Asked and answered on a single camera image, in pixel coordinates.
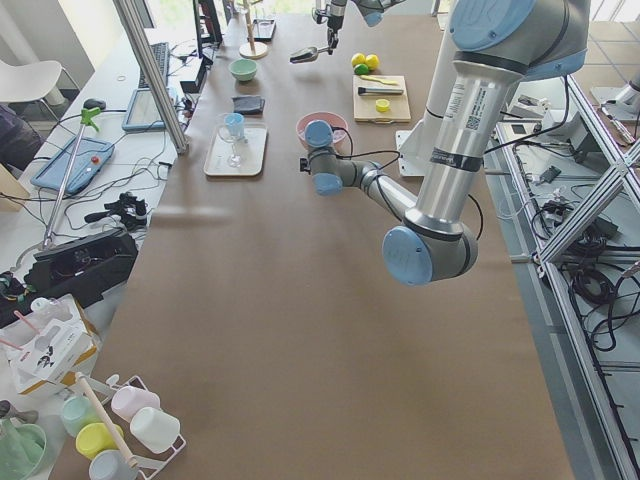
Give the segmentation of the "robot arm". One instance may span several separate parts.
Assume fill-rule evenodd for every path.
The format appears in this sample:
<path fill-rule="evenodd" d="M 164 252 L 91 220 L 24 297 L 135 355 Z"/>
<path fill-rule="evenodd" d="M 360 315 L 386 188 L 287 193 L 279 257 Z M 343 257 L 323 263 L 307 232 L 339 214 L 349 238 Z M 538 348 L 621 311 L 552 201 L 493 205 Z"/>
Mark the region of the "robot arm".
<path fill-rule="evenodd" d="M 308 154 L 300 168 L 318 194 L 357 187 L 400 220 L 382 245 L 397 281 L 425 285 L 473 266 L 477 240 L 460 216 L 508 94 L 523 81 L 579 70 L 589 13 L 587 1 L 453 2 L 430 92 L 445 102 L 439 129 L 422 121 L 413 131 L 421 149 L 432 149 L 417 195 L 379 164 L 340 156 L 328 122 L 305 127 Z"/>
<path fill-rule="evenodd" d="M 357 10 L 369 27 L 376 26 L 383 14 L 404 0 L 354 0 Z M 312 10 L 312 18 L 317 24 L 327 25 L 327 45 L 320 49 L 321 53 L 331 55 L 339 43 L 339 32 L 343 27 L 347 9 L 347 0 L 316 1 Z"/>

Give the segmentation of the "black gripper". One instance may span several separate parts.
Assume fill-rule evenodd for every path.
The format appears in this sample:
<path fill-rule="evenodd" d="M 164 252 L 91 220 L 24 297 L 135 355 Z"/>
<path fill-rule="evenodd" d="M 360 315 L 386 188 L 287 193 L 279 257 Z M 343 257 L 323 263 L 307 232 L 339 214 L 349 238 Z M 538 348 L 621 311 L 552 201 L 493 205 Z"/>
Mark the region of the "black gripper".
<path fill-rule="evenodd" d="M 343 26 L 346 0 L 316 0 L 313 19 L 317 24 L 326 23 L 327 53 L 332 54 L 338 45 L 338 31 Z"/>

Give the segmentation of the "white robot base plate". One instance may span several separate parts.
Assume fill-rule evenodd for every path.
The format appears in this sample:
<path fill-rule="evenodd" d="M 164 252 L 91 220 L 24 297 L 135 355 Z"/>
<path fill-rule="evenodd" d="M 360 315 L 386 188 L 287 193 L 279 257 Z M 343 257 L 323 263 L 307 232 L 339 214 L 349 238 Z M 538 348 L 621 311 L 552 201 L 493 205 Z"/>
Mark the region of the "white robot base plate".
<path fill-rule="evenodd" d="M 398 130 L 396 147 L 400 152 L 399 171 L 403 177 L 422 177 L 432 164 L 446 165 L 468 172 L 477 172 L 481 158 L 452 153 L 435 145 L 437 125 L 417 124 L 412 130 Z"/>

